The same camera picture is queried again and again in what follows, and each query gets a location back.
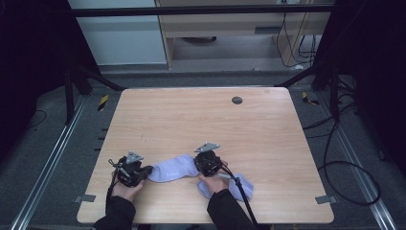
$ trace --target aluminum rail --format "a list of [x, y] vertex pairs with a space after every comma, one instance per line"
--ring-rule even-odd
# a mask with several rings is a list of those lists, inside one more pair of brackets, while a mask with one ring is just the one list
[[79, 120], [85, 102], [86, 97], [80, 96], [76, 109], [77, 112], [74, 118], [72, 119], [71, 123], [66, 125], [65, 128], [62, 130], [58, 140], [56, 141], [54, 149], [51, 152], [51, 155], [48, 158], [48, 161], [41, 172], [41, 175], [36, 180], [30, 195], [26, 199], [17, 217], [11, 224], [11, 230], [24, 230], [27, 228], [31, 217], [33, 216], [35, 208], [38, 205], [39, 200], [42, 198], [42, 195], [44, 194], [45, 189], [47, 188], [48, 182], [50, 181], [54, 173], [54, 170], [56, 169], [57, 162], [59, 161], [60, 156], [65, 150], [69, 138], [71, 137], [72, 132]]

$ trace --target light blue cloth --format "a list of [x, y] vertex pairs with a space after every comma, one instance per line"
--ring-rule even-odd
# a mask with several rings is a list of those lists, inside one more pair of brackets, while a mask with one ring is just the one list
[[148, 179], [154, 182], [169, 182], [184, 176], [198, 176], [199, 171], [194, 165], [193, 158], [183, 154], [153, 166]]

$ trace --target circular hole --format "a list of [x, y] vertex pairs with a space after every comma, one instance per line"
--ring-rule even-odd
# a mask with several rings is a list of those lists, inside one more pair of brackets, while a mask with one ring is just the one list
[[242, 103], [242, 98], [241, 98], [241, 97], [233, 97], [233, 98], [231, 99], [231, 101], [232, 101], [234, 104], [241, 104], [241, 103]]

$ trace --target hand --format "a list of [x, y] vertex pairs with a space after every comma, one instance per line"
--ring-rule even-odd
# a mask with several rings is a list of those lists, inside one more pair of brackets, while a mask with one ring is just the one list
[[136, 187], [126, 187], [124, 184], [121, 182], [117, 182], [116, 185], [113, 188], [113, 192], [111, 196], [119, 196], [122, 197], [131, 203], [134, 202], [135, 195], [137, 195], [141, 189], [144, 187], [145, 181], [142, 180]]
[[[228, 166], [228, 163], [226, 161], [221, 160], [221, 162], [223, 163], [223, 165]], [[224, 172], [223, 170], [219, 170], [218, 173], [226, 173], [226, 172]], [[201, 173], [199, 175], [199, 178], [207, 184], [207, 187], [209, 187], [209, 191], [211, 194], [218, 193], [221, 190], [229, 188], [230, 179], [226, 179], [217, 174], [211, 177], [205, 177]]]

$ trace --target black sleeve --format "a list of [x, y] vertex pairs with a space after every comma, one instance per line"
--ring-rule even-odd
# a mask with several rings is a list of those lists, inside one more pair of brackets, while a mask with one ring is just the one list
[[134, 205], [119, 196], [112, 196], [109, 200], [104, 218], [99, 219], [91, 228], [92, 230], [131, 230], [132, 220], [135, 217]]
[[213, 194], [207, 212], [219, 230], [257, 230], [228, 189]]

